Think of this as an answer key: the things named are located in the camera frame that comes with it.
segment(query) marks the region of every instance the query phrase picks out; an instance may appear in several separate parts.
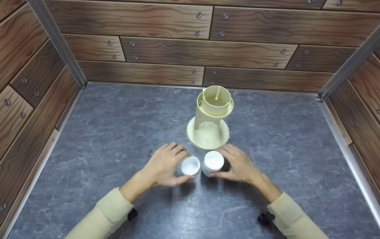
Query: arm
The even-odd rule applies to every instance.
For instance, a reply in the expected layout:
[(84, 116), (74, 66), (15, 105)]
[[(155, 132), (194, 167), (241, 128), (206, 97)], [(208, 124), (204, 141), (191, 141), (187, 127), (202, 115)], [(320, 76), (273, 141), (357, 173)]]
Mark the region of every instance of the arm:
[(327, 239), (299, 205), (259, 172), (244, 152), (230, 144), (223, 145), (217, 151), (228, 159), (231, 168), (228, 172), (215, 172), (211, 176), (254, 186), (268, 201), (267, 209), (275, 216), (274, 224), (288, 239)]
[(144, 168), (120, 188), (114, 188), (100, 199), (93, 210), (76, 225), (65, 239), (105, 239), (127, 219), (132, 203), (153, 186), (176, 186), (191, 180), (184, 175), (175, 177), (178, 163), (189, 156), (176, 143), (163, 145), (155, 151)]

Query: hand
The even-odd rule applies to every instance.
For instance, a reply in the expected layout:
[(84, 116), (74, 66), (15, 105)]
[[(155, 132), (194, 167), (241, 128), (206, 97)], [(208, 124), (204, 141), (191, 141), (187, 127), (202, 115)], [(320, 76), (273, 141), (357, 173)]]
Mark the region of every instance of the hand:
[(216, 151), (222, 154), (230, 163), (230, 171), (214, 172), (211, 177), (218, 177), (227, 180), (249, 183), (255, 186), (267, 199), (269, 203), (275, 201), (281, 195), (278, 189), (269, 178), (261, 173), (251, 162), (248, 156), (237, 147), (226, 144)]
[(120, 188), (122, 196), (133, 203), (153, 186), (173, 187), (193, 179), (189, 175), (174, 176), (178, 163), (188, 156), (186, 149), (175, 142), (158, 148), (146, 166)]

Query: cylindrical container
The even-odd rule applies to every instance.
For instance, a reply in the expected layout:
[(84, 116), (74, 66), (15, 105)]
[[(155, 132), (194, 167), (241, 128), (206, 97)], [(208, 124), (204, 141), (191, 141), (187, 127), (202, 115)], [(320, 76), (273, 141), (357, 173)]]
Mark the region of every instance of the cylindrical container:
[(200, 161), (195, 156), (190, 156), (181, 161), (179, 168), (184, 175), (196, 176), (199, 174)]
[(211, 172), (219, 171), (224, 166), (224, 157), (217, 151), (209, 151), (203, 160), (202, 171), (210, 177)]

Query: table surface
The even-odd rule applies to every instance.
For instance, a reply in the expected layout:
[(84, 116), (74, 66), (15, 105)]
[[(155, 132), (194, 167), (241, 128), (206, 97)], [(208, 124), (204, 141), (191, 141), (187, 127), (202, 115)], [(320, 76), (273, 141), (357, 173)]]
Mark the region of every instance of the table surface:
[[(151, 153), (187, 140), (200, 89), (89, 83), (26, 202), (10, 239), (63, 238)], [(231, 91), (230, 143), (336, 239), (380, 238), (380, 230), (313, 97)], [(203, 174), (193, 183), (153, 188), (139, 215), (112, 238), (284, 238), (261, 226), (262, 197), (250, 186)]]

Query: cream plastic stand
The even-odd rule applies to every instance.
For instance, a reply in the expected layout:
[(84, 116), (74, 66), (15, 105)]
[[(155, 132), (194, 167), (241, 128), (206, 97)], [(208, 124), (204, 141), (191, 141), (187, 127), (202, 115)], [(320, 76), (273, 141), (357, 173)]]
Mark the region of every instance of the cream plastic stand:
[(187, 137), (202, 150), (214, 150), (227, 143), (230, 131), (224, 119), (233, 111), (230, 92), (221, 86), (210, 86), (199, 94), (196, 115), (187, 124)]

